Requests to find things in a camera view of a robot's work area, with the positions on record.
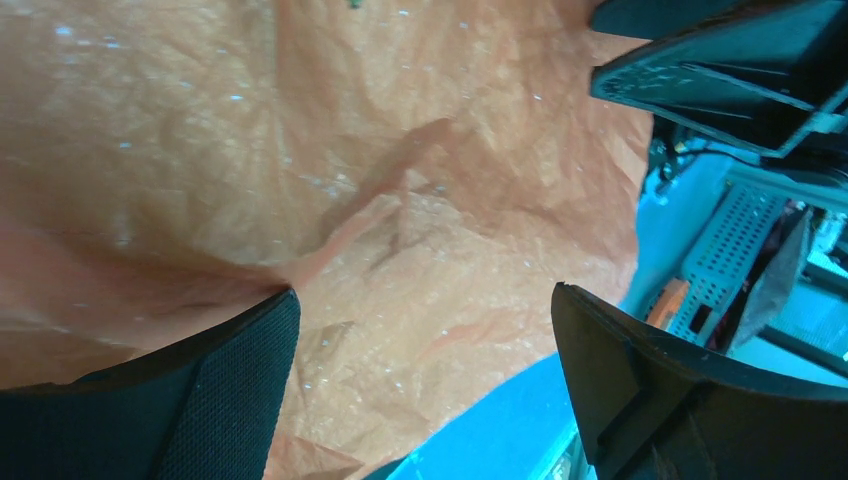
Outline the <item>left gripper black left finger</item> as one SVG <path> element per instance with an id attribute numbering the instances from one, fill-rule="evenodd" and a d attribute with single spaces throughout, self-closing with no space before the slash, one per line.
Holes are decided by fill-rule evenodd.
<path id="1" fill-rule="evenodd" d="M 296 350 L 296 294 L 70 384 L 1 394 L 5 479 L 259 479 Z"/>

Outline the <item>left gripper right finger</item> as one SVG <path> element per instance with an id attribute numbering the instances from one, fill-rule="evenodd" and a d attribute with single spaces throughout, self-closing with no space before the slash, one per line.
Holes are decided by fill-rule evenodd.
<path id="1" fill-rule="evenodd" d="M 762 370 L 557 284 L 551 318 L 601 479 L 843 479 L 847 392 Z"/>

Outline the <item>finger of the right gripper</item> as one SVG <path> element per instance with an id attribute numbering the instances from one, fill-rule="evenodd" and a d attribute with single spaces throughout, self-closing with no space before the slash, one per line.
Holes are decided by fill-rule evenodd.
<path id="1" fill-rule="evenodd" d="M 640 41 L 596 67 L 598 99 L 755 153 L 847 133 L 847 5 L 761 1 L 732 24 Z"/>
<path id="2" fill-rule="evenodd" d="M 761 1 L 608 0 L 589 18 L 592 31 L 644 40 L 704 32 L 732 24 Z"/>

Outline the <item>orange wrapping paper sheet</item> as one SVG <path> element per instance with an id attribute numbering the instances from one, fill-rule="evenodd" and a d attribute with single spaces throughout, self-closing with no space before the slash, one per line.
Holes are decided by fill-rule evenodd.
<path id="1" fill-rule="evenodd" d="M 292 291 L 235 370 L 260 479 L 360 479 L 550 355 L 637 263 L 637 41 L 589 1 L 5 1 L 1 386 L 67 385 Z"/>

